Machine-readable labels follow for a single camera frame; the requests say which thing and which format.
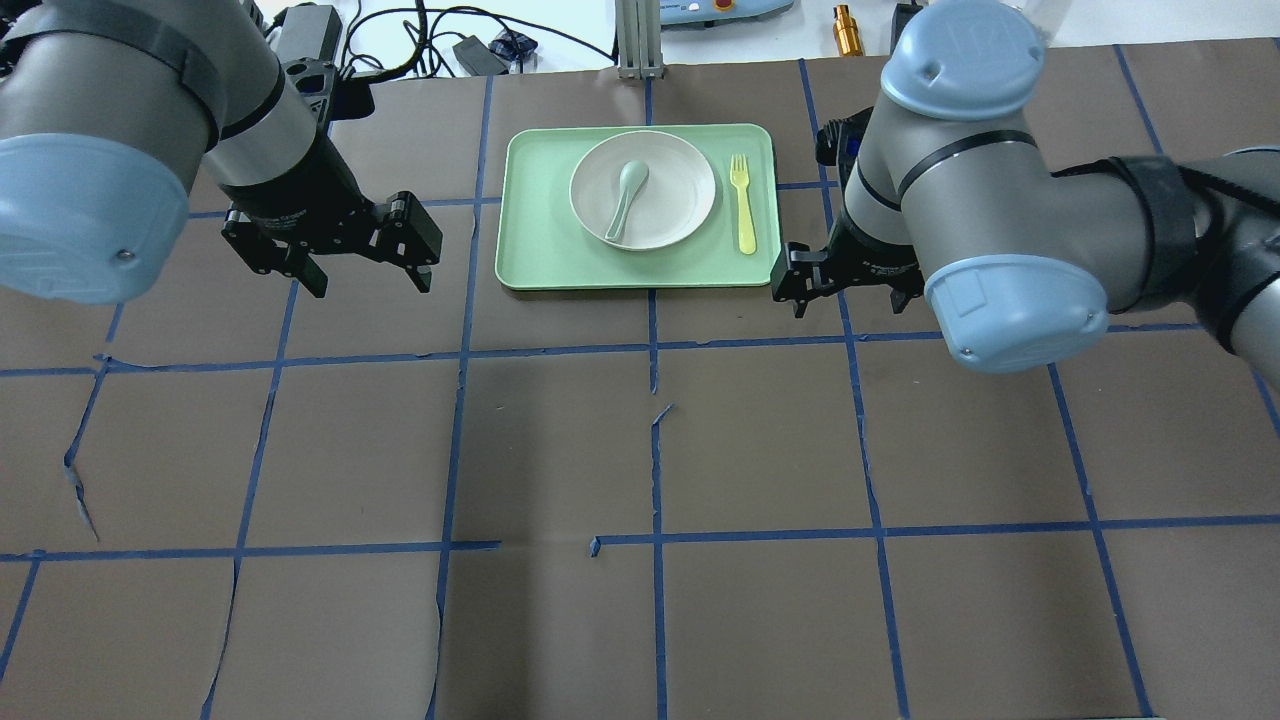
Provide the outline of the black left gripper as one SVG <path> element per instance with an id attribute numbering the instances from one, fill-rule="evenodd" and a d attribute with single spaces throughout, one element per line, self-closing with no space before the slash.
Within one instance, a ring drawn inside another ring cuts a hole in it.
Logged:
<path id="1" fill-rule="evenodd" d="M 220 188 L 256 231 L 225 228 L 223 234 L 252 272 L 280 268 L 276 242 L 308 243 L 316 254 L 358 254 L 404 272 L 420 293 L 429 293 L 433 268 L 442 260 L 443 232 L 410 191 L 374 204 L 325 132 L 283 174 L 256 184 Z M 291 278 L 315 299 L 326 296 L 326 273 L 310 252 L 291 252 Z"/>

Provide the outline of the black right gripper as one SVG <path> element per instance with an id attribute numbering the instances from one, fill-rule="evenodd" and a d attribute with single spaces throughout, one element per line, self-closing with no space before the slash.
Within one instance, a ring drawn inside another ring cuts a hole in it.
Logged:
<path id="1" fill-rule="evenodd" d="M 788 304 L 795 319 L 818 299 L 863 286 L 888 286 L 892 301 L 910 301 L 925 281 L 913 246 L 881 241 L 849 215 L 832 224 L 826 249 L 783 242 L 771 270 L 771 297 Z"/>

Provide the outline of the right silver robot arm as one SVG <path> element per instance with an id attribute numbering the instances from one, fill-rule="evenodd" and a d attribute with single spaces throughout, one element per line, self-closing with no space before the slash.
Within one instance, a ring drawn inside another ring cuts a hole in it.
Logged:
<path id="1" fill-rule="evenodd" d="M 787 242 L 773 300 L 887 286 L 924 299 L 950 355 L 1024 372 L 1094 345 L 1111 316 L 1170 304 L 1277 383 L 1276 146 L 1047 168 L 1024 117 L 1041 32 L 997 1 L 941 1 L 910 20 L 876 104 L 826 126 L 842 208 L 823 249 Z"/>

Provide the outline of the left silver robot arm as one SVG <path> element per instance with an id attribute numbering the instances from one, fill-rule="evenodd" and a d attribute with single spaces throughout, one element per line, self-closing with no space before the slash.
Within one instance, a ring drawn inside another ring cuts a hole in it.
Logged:
<path id="1" fill-rule="evenodd" d="M 332 142 L 372 111 L 334 63 L 340 26 L 252 1 L 3 4 L 1 282 L 38 299 L 123 304 L 147 292 L 189 218 L 196 176 L 229 199 L 221 234 L 252 272 L 314 297 L 316 258 L 356 255 L 422 293 L 442 231 L 419 199 L 374 202 Z"/>

